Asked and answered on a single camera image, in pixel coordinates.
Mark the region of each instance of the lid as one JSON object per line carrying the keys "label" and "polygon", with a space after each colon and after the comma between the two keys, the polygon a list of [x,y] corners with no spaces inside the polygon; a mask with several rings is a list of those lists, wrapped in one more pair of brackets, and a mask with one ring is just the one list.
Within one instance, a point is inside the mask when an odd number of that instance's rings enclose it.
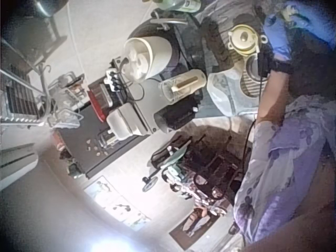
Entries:
{"label": "lid", "polygon": [[256,46],[258,35],[250,26],[237,25],[228,34],[231,44],[237,50],[248,51]]}

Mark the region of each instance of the bright light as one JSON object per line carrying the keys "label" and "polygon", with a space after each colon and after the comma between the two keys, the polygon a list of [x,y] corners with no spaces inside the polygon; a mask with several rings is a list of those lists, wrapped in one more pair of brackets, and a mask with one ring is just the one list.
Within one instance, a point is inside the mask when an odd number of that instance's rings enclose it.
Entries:
{"label": "bright light", "polygon": [[130,246],[121,240],[106,240],[95,244],[91,252],[133,252]]}

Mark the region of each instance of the white wall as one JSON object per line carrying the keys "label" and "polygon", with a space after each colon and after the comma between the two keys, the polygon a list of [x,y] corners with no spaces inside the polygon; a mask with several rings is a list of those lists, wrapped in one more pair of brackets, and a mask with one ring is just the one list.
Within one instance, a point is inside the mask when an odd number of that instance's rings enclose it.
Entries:
{"label": "white wall", "polygon": [[54,15],[60,36],[67,40],[47,59],[51,72],[45,72],[46,82],[69,71],[84,73],[86,84],[101,78],[154,8],[155,4],[141,0],[70,0]]}
{"label": "white wall", "polygon": [[41,162],[2,191],[0,230],[19,251],[91,252],[104,240],[127,239],[88,212]]}

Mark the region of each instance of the white appliance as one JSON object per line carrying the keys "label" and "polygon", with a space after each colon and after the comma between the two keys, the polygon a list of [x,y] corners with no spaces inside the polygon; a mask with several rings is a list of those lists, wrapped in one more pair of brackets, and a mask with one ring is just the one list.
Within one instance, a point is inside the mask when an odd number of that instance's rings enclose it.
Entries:
{"label": "white appliance", "polygon": [[38,155],[33,144],[2,150],[0,154],[0,191],[35,168]]}

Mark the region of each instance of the white container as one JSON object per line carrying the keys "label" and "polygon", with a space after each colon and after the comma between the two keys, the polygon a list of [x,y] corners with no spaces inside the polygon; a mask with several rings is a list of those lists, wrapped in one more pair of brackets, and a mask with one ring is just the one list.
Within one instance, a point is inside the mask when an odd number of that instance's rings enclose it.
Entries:
{"label": "white container", "polygon": [[171,79],[162,81],[160,89],[170,104],[194,93],[206,85],[205,74],[198,69],[192,69]]}
{"label": "white container", "polygon": [[257,32],[248,25],[237,25],[229,32],[229,50],[235,50],[242,56],[249,56],[259,52],[261,44],[268,43],[265,35],[258,35]]}
{"label": "white container", "polygon": [[[155,36],[130,38],[124,45],[124,55],[130,62],[125,68],[128,69],[128,72],[123,71],[123,74],[126,74],[129,80],[142,82],[161,73],[171,60],[172,53],[171,44],[164,38]],[[142,67],[139,67],[138,59],[142,61]]]}
{"label": "white container", "polygon": [[201,8],[201,0],[153,0],[163,10],[179,12],[198,12]]}

